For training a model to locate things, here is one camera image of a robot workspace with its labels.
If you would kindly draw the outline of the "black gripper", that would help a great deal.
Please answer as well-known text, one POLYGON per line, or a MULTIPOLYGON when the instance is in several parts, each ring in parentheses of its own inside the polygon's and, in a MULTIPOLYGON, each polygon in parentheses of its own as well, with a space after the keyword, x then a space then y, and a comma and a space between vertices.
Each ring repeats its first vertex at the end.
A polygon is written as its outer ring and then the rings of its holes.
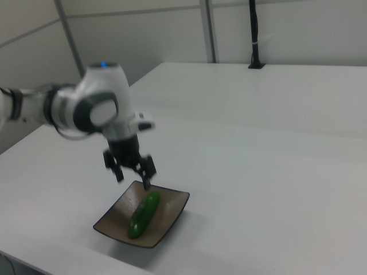
POLYGON ((123 140, 108 140, 108 150, 103 152, 106 169, 110 169, 117 182, 124 179, 120 166, 134 170, 141 178, 143 188, 151 187, 151 179, 157 173, 151 155, 141 156, 139 153, 139 141, 137 135, 123 140))

